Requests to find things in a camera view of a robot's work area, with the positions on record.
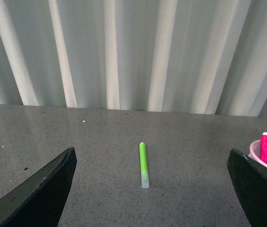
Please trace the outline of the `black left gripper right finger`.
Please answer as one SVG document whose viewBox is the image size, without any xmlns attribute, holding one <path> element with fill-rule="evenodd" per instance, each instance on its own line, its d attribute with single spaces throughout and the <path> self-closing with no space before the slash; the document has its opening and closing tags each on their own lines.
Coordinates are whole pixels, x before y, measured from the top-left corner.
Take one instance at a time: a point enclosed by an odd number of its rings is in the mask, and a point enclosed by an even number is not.
<svg viewBox="0 0 267 227">
<path fill-rule="evenodd" d="M 227 168 L 252 227 L 267 227 L 267 168 L 241 151 L 230 151 Z"/>
</svg>

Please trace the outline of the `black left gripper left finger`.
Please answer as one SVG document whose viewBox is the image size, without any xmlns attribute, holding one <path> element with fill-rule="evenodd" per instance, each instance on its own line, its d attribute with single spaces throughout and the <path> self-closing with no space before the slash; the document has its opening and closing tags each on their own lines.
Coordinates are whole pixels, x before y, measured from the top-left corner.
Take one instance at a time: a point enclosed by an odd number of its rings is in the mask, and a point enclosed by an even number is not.
<svg viewBox="0 0 267 227">
<path fill-rule="evenodd" d="M 56 227 L 67 201 L 77 158 L 68 148 L 0 199 L 0 227 Z"/>
</svg>

